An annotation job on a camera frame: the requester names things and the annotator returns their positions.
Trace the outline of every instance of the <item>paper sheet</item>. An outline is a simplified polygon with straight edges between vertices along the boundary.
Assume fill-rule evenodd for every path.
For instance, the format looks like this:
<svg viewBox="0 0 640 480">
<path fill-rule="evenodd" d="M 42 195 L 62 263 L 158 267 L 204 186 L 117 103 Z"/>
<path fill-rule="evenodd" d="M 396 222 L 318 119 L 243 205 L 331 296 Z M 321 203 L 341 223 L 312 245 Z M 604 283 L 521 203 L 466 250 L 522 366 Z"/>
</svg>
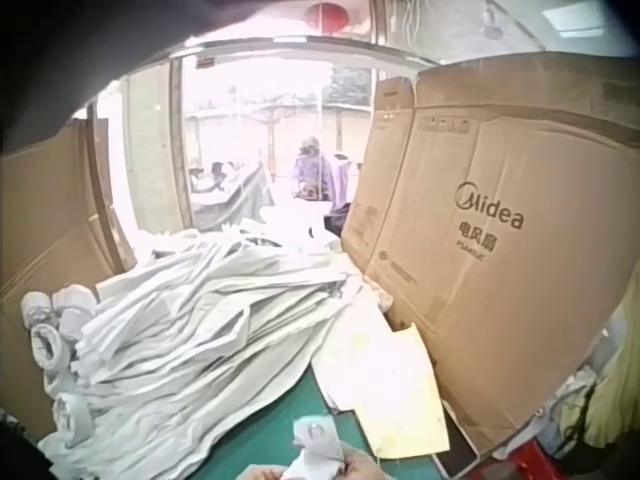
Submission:
<svg viewBox="0 0 640 480">
<path fill-rule="evenodd" d="M 353 357 L 367 345 L 391 337 L 375 293 L 367 285 L 336 318 L 311 365 L 327 404 L 334 410 L 355 408 L 360 378 L 352 373 Z"/>
<path fill-rule="evenodd" d="M 449 449 L 433 367 L 415 325 L 367 346 L 354 360 L 360 379 L 355 413 L 375 456 Z"/>
</svg>

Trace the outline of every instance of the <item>cardboard box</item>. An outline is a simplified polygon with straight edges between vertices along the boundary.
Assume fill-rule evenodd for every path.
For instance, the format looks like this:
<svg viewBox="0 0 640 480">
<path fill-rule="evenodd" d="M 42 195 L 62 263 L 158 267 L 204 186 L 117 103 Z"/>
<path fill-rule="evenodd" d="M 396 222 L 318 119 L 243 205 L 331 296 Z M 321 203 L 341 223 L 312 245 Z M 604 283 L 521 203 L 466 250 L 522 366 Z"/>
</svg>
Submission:
<svg viewBox="0 0 640 480">
<path fill-rule="evenodd" d="M 22 297 L 31 290 L 52 294 L 70 283 L 93 286 L 135 263 L 112 207 L 106 121 L 96 124 L 95 168 L 87 128 L 86 120 L 74 120 L 56 137 L 0 160 L 0 407 L 39 436 L 55 429 L 52 402 L 33 360 Z M 108 208 L 102 213 L 109 217 L 108 232 L 101 203 Z M 109 253 L 108 242 L 115 242 L 120 258 Z"/>
<path fill-rule="evenodd" d="M 384 123 L 385 95 L 406 84 L 377 91 L 343 244 L 394 296 L 394 327 L 417 324 L 443 397 L 486 452 L 586 358 L 629 283 L 640 75 L 559 53 L 438 67 L 419 76 L 413 115 L 397 102 Z"/>
</svg>

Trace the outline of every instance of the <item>red lantern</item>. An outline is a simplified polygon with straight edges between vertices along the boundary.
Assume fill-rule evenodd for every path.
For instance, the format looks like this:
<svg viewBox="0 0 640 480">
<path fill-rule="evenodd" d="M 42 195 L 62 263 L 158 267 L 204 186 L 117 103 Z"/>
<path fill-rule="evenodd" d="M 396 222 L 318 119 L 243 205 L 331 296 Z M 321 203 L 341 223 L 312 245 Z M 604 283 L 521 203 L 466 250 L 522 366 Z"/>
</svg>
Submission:
<svg viewBox="0 0 640 480">
<path fill-rule="evenodd" d="M 349 12 L 335 3 L 316 3 L 304 12 L 307 25 L 323 35 L 338 33 L 349 25 Z"/>
</svg>

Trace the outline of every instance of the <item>hand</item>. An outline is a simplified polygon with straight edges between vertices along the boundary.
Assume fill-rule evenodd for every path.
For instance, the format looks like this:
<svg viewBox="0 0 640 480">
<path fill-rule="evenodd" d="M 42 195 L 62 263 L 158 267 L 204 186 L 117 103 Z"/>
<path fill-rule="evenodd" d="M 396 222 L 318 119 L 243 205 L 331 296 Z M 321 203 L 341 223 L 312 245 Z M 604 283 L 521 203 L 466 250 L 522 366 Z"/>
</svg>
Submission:
<svg viewBox="0 0 640 480">
<path fill-rule="evenodd" d="M 286 469 L 280 465 L 250 465 L 236 480 L 280 480 Z"/>
<path fill-rule="evenodd" d="M 342 443 L 344 452 L 344 472 L 338 475 L 343 480 L 389 480 L 373 458 L 362 450 Z"/>
</svg>

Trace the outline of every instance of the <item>beige paper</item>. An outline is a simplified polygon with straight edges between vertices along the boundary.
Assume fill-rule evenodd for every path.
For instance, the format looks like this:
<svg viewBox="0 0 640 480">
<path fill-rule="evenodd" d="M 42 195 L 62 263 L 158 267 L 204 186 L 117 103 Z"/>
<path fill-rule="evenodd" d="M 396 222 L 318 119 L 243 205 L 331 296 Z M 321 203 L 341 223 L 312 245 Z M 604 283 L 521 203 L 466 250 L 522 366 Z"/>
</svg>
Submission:
<svg viewBox="0 0 640 480">
<path fill-rule="evenodd" d="M 362 349 L 356 415 L 372 452 L 397 459 L 449 449 L 433 367 L 415 325 Z"/>
</svg>

